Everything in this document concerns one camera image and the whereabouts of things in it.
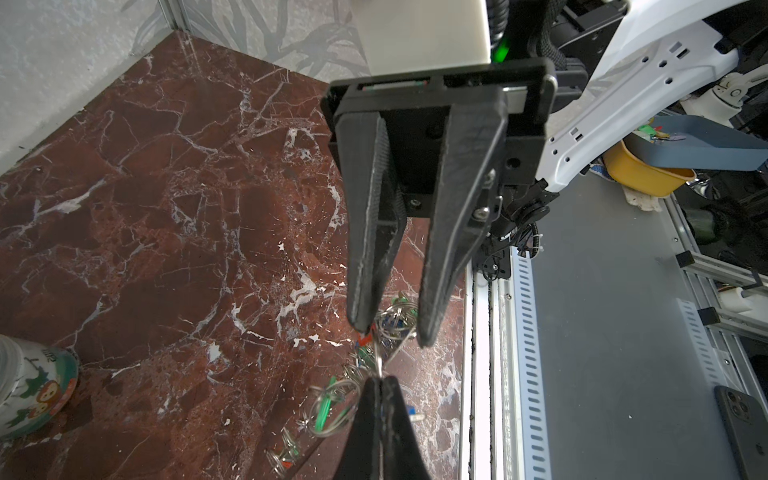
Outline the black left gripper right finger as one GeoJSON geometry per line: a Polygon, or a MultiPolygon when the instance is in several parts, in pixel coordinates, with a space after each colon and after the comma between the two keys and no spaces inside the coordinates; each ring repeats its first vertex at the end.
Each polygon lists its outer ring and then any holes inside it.
{"type": "Polygon", "coordinates": [[[419,444],[399,382],[389,376],[381,382],[382,395],[382,479],[424,479],[430,474],[419,444]]]}

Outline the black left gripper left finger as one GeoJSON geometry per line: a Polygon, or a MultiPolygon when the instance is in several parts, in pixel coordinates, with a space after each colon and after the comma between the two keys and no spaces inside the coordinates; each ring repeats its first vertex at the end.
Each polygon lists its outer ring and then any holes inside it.
{"type": "Polygon", "coordinates": [[[334,480],[380,478],[382,425],[381,379],[372,377],[364,385],[334,480]]]}

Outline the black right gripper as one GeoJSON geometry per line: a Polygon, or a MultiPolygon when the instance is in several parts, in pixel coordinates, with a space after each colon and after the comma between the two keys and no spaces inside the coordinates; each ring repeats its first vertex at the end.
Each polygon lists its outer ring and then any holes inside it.
{"type": "Polygon", "coordinates": [[[417,339],[435,344],[457,276],[488,230],[489,214],[473,218],[487,176],[495,168],[501,188],[516,195],[535,184],[556,89],[545,58],[328,86],[320,105],[335,129],[348,218],[346,311],[356,331],[373,324],[406,212],[431,214],[417,339]]]}

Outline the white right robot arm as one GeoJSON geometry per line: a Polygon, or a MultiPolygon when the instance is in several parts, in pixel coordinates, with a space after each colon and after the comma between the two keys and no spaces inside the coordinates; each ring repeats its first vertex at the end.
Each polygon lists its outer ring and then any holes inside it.
{"type": "Polygon", "coordinates": [[[354,1],[370,70],[321,103],[348,213],[346,314],[371,330],[406,222],[429,220],[417,339],[463,269],[508,278],[550,202],[644,120],[715,82],[766,16],[735,1],[354,1]]]}

